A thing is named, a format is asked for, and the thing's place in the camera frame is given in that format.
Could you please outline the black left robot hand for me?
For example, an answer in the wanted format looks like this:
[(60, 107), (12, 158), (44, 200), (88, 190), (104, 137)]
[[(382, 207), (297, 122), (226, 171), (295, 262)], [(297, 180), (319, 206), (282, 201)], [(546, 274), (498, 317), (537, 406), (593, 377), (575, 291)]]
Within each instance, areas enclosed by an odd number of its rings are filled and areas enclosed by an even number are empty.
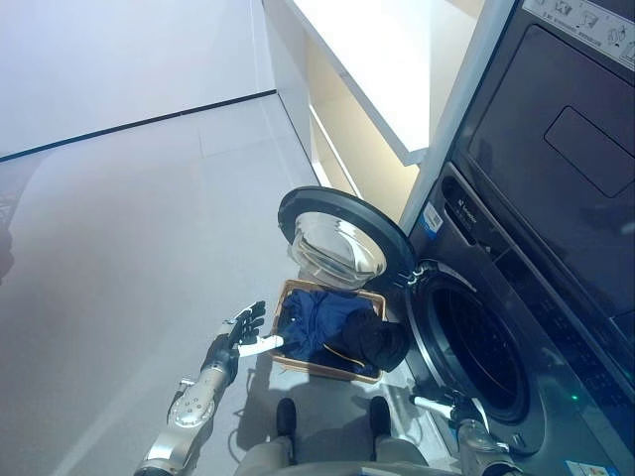
[(282, 347), (282, 336), (260, 334), (265, 314), (266, 303), (257, 300), (232, 318), (223, 320), (219, 330), (219, 349), (230, 355), (249, 357)]

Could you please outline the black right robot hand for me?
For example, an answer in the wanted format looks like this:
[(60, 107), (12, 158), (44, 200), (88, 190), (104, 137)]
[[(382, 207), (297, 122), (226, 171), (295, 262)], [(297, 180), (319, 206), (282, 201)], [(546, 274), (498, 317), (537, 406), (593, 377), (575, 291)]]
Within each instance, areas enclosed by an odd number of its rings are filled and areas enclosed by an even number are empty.
[(410, 402), (456, 424), (468, 419), (481, 421), (473, 401), (456, 391), (441, 389), (428, 395), (415, 394), (410, 396)]

